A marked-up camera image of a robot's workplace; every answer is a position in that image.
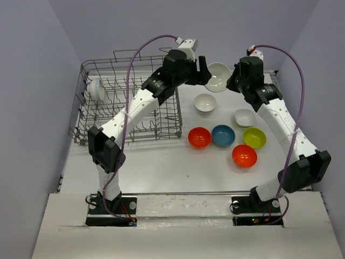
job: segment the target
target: green bowl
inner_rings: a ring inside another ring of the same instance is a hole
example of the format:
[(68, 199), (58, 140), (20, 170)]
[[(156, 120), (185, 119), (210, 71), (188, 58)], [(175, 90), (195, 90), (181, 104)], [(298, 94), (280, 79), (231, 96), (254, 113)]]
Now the green bowl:
[(266, 135), (258, 128), (248, 128), (243, 132), (243, 141), (252, 148), (262, 148), (266, 144)]

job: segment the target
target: blue bowl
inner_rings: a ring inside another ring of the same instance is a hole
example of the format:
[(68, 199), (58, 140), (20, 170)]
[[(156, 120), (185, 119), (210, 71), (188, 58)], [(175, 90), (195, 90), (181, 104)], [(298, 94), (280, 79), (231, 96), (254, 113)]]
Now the blue bowl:
[(214, 127), (211, 135), (213, 141), (220, 147), (229, 147), (236, 138), (233, 129), (226, 125), (218, 125)]

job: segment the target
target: orange bowl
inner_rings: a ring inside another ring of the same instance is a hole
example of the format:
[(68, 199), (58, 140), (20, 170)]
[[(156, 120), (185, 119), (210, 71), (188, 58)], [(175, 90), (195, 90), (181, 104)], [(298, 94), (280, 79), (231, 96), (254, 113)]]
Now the orange bowl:
[(257, 152), (248, 145), (238, 145), (232, 151), (232, 159), (236, 165), (249, 168), (258, 161)]
[(206, 128), (192, 128), (188, 133), (188, 141), (195, 148), (205, 148), (211, 143), (212, 136)]

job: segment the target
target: bowl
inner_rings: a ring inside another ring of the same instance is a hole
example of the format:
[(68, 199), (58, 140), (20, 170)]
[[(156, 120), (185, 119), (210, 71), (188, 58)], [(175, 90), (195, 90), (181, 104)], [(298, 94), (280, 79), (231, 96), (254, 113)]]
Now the bowl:
[(243, 141), (252, 148), (262, 148), (266, 144), (266, 135), (258, 128), (248, 128), (243, 132)]
[(227, 125), (218, 125), (214, 127), (211, 132), (211, 135), (212, 140), (219, 147), (229, 147), (235, 141), (236, 138), (233, 129)]
[(232, 159), (240, 167), (249, 168), (258, 161), (257, 152), (248, 145), (238, 145), (232, 151)]
[(237, 110), (235, 119), (237, 124), (241, 127), (252, 127), (255, 124), (255, 115), (251, 110)]
[(194, 99), (194, 107), (200, 114), (211, 113), (216, 108), (216, 105), (216, 99), (208, 93), (199, 94)]
[(91, 98), (95, 101), (104, 100), (104, 85), (101, 78), (93, 79), (87, 85), (87, 91), (89, 92)]
[(195, 148), (205, 148), (211, 143), (212, 136), (206, 128), (192, 128), (188, 133), (188, 141)]
[(223, 63), (212, 63), (208, 67), (212, 77), (205, 85), (207, 90), (220, 93), (226, 89), (226, 81), (231, 77), (231, 70)]

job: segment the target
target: wire basket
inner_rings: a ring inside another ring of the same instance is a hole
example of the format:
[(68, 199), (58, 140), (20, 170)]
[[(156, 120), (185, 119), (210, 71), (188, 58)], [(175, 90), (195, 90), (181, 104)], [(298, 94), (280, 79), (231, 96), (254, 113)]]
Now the wire basket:
[[(129, 80), (129, 93), (126, 96), (126, 70), (136, 50), (114, 51), (112, 59), (88, 60), (80, 67), (70, 120), (70, 135), (78, 145), (87, 144), (87, 131), (100, 127), (120, 112), (126, 98), (132, 99), (142, 83), (162, 65), (165, 55), (171, 48), (160, 48), (155, 56), (135, 58)], [(101, 78), (105, 87), (103, 101), (95, 101), (87, 92), (87, 84)], [(178, 91), (158, 109), (149, 113), (126, 137), (126, 143), (180, 138), (182, 116)]]

